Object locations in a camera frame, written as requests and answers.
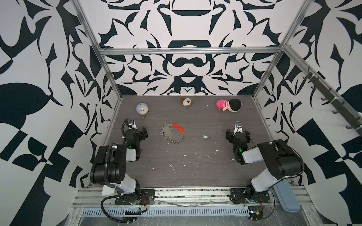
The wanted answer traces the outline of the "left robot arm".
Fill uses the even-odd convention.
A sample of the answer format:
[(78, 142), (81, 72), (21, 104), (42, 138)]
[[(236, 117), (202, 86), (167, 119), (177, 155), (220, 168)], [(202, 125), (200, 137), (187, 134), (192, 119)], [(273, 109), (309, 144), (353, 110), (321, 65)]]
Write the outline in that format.
[(148, 138), (145, 127), (135, 127), (124, 133), (124, 143), (101, 146), (90, 172), (90, 181), (108, 187), (120, 195), (136, 193), (139, 183), (126, 173), (126, 163), (140, 159), (140, 142)]

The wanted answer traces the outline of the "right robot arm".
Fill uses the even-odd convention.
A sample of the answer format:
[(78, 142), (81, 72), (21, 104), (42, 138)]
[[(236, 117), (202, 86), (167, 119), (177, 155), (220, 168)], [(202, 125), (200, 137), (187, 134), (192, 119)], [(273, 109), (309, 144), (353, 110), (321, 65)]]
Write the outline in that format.
[(248, 149), (250, 133), (241, 128), (227, 130), (226, 139), (232, 143), (235, 160), (241, 164), (264, 162), (266, 168), (247, 182), (244, 197), (249, 202), (256, 202), (261, 196), (280, 181), (299, 176), (304, 172), (302, 157), (283, 140), (259, 143)]

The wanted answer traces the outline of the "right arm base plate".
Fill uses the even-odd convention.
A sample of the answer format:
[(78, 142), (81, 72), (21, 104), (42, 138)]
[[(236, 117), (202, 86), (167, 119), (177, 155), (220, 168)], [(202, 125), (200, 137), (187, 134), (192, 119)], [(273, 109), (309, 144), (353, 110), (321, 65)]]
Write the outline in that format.
[(231, 188), (229, 199), (234, 204), (249, 203), (249, 204), (261, 204), (269, 203), (270, 195), (268, 191), (256, 192), (252, 188)]

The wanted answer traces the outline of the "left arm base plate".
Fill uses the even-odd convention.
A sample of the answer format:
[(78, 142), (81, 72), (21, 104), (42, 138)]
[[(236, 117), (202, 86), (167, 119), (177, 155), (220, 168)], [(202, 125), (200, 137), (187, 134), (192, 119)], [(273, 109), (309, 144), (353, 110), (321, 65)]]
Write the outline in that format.
[(116, 198), (115, 205), (129, 205), (132, 203), (146, 205), (154, 201), (155, 192), (155, 189), (136, 190), (132, 194), (126, 194)]

